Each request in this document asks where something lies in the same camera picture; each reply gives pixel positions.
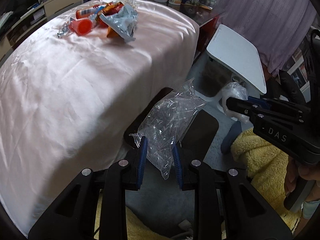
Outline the person's right hand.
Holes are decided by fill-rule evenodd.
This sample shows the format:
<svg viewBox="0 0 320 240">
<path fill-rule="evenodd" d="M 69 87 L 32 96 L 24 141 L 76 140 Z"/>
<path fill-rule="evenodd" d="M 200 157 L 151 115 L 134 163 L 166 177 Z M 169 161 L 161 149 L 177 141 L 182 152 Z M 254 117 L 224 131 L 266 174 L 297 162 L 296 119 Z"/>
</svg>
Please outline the person's right hand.
<svg viewBox="0 0 320 240">
<path fill-rule="evenodd" d="M 319 200 L 319 167 L 318 166 L 303 166 L 296 164 L 295 160 L 291 157 L 288 158 L 286 168 L 286 176 L 284 183 L 285 195 L 290 194 L 296 187 L 296 178 L 300 176 L 305 180 L 315 180 L 317 183 L 314 185 L 310 194 L 305 199 L 306 202 Z"/>
</svg>

